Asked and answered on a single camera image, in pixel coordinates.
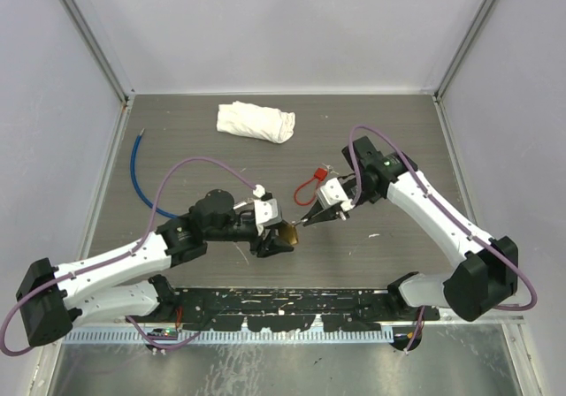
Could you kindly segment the silver keys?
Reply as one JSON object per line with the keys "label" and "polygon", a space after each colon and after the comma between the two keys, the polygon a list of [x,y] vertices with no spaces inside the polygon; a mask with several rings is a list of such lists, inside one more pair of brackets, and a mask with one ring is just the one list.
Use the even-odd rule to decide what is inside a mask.
{"label": "silver keys", "polygon": [[327,173],[330,175],[339,176],[340,174],[335,170],[335,168],[330,164],[322,164],[323,168],[326,169]]}

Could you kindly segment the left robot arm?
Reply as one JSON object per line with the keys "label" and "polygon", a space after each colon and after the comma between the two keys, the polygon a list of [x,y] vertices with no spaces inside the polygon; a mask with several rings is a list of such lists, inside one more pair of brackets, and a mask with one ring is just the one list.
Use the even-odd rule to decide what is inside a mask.
{"label": "left robot arm", "polygon": [[215,189],[188,212],[133,243],[84,261],[30,264],[16,299],[31,347],[63,338],[73,327],[114,316],[152,316],[166,322],[175,294],[160,271],[205,255],[211,242],[247,242],[258,258],[288,253],[298,242],[271,195],[236,203]]}

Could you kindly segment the white crumpled cloth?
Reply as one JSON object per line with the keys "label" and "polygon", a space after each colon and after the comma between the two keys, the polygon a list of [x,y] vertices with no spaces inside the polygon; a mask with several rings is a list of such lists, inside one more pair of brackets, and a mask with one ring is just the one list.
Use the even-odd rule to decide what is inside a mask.
{"label": "white crumpled cloth", "polygon": [[296,115],[253,103],[233,102],[218,106],[218,132],[282,144],[294,135]]}

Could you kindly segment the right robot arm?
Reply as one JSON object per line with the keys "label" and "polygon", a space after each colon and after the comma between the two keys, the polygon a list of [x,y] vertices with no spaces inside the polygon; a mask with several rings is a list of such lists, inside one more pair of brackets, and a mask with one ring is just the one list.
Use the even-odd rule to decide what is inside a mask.
{"label": "right robot arm", "polygon": [[432,238],[453,268],[447,275],[410,272],[388,285],[392,316],[406,320],[420,307],[430,306],[450,308],[472,322],[516,293],[518,248],[511,238],[495,239],[477,228],[430,185],[411,159],[383,155],[366,136],[343,148],[342,154],[360,174],[322,185],[301,225],[346,220],[366,202],[388,200]]}

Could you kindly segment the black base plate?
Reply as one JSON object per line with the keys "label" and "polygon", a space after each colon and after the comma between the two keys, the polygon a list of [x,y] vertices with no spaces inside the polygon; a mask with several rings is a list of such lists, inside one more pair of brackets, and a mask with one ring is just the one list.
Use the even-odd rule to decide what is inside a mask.
{"label": "black base plate", "polygon": [[179,324],[183,331],[379,331],[385,322],[409,322],[417,308],[395,306],[388,293],[369,289],[177,288],[174,297],[138,324]]}

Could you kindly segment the brass padlock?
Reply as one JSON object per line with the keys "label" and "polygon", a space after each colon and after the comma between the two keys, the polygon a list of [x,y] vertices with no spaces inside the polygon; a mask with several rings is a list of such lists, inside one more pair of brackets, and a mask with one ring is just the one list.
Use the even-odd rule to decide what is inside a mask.
{"label": "brass padlock", "polygon": [[298,244],[298,232],[293,224],[284,223],[279,227],[279,236],[291,246]]}

